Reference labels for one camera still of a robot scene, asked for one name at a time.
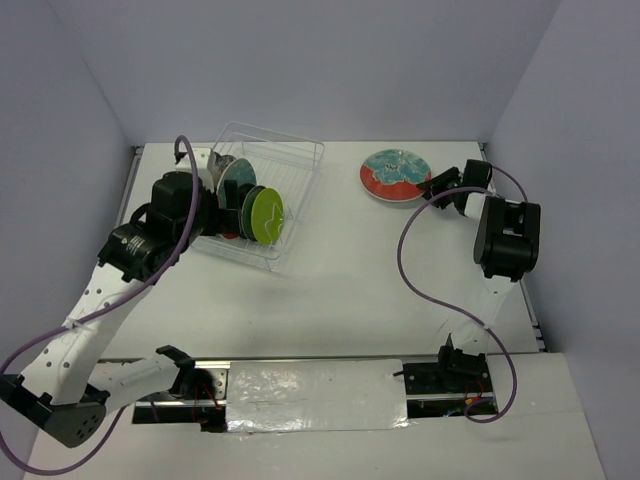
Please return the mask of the blue floral white plate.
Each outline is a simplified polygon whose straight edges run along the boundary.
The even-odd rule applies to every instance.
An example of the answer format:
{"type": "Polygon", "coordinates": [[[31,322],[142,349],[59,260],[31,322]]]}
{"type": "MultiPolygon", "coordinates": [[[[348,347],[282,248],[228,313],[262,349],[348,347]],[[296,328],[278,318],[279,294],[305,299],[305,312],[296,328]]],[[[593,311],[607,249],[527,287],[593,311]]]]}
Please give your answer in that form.
{"type": "Polygon", "coordinates": [[[211,176],[212,189],[215,189],[225,172],[225,170],[236,161],[236,157],[230,154],[220,154],[215,150],[211,151],[207,162],[207,171],[211,176]]]}

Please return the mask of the black plate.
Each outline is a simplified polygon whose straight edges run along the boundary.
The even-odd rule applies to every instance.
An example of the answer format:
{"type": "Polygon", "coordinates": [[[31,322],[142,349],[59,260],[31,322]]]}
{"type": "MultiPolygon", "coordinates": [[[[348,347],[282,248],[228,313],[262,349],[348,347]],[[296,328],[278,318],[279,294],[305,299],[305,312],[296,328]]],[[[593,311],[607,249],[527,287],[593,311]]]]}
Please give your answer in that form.
{"type": "Polygon", "coordinates": [[[242,239],[247,239],[244,229],[244,205],[246,198],[250,191],[255,187],[255,184],[244,183],[238,187],[238,216],[239,216],[239,236],[242,239]]]}

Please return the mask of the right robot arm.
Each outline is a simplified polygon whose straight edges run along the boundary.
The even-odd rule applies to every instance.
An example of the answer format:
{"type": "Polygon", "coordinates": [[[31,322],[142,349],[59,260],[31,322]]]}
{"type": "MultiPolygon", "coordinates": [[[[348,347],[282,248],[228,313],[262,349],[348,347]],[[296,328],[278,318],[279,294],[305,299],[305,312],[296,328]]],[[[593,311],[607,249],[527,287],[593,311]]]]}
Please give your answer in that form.
{"type": "Polygon", "coordinates": [[[506,297],[534,269],[539,255],[541,207],[480,192],[489,189],[493,173],[499,170],[469,159],[464,169],[452,167],[421,185],[423,197],[435,207],[452,205],[460,215],[478,222],[473,261],[481,270],[481,282],[471,307],[482,323],[468,318],[440,349],[439,355],[449,358],[436,365],[435,380],[446,391],[456,391],[468,381],[466,363],[486,354],[488,331],[495,326],[506,297]]]}

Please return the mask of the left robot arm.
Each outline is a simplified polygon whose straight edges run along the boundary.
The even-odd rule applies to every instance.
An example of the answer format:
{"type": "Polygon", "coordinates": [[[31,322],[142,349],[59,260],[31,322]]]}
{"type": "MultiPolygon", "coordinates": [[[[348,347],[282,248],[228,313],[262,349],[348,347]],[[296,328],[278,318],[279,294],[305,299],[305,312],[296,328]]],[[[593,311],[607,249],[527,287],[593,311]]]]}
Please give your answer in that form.
{"type": "Polygon", "coordinates": [[[206,230],[217,209],[202,180],[184,171],[164,174],[150,202],[115,228],[98,254],[89,284],[63,325],[21,372],[1,373],[1,399],[60,444],[87,442],[115,410],[147,395],[176,399],[212,393],[210,374],[178,348],[112,371],[98,363],[138,303],[206,230]]]}

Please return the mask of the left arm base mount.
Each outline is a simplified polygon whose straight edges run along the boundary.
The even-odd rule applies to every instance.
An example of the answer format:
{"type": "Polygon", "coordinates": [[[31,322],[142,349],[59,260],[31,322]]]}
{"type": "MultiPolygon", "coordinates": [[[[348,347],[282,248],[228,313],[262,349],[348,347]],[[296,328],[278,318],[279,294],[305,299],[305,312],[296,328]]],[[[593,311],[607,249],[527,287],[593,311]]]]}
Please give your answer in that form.
{"type": "Polygon", "coordinates": [[[225,433],[230,364],[198,361],[173,346],[159,347],[156,352],[177,364],[177,379],[168,391],[137,401],[132,423],[193,424],[202,432],[225,433]]]}

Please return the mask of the dark green patterned plate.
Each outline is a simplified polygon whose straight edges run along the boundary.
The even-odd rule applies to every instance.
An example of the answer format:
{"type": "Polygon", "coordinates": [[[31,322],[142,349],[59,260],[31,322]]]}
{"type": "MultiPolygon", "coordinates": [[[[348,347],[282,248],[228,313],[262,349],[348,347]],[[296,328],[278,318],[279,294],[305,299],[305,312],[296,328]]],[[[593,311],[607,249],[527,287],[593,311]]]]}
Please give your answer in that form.
{"type": "Polygon", "coordinates": [[[257,196],[265,189],[262,185],[256,185],[249,193],[246,198],[246,203],[244,205],[244,229],[245,234],[248,240],[255,241],[256,237],[253,233],[252,227],[252,215],[253,215],[253,207],[256,201],[257,196]]]}

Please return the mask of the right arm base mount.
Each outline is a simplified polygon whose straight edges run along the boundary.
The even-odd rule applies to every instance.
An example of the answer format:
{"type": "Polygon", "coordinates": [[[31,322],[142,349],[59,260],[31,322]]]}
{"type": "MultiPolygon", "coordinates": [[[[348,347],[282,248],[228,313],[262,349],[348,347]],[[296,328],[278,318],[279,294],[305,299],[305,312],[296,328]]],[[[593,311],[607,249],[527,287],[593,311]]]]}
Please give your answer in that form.
{"type": "Polygon", "coordinates": [[[409,419],[498,413],[486,355],[464,352],[451,336],[435,360],[403,362],[393,376],[404,381],[409,419]]]}

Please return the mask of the lime green plate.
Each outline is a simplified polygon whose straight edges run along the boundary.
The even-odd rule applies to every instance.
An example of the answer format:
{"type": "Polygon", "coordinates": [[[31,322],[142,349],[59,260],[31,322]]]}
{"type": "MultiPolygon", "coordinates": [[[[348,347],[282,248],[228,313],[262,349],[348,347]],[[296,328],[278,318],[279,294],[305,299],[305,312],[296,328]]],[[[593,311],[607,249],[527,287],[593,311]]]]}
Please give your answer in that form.
{"type": "Polygon", "coordinates": [[[265,188],[256,198],[252,227],[256,242],[273,245],[277,242],[284,222],[284,206],[279,193],[265,188]]]}

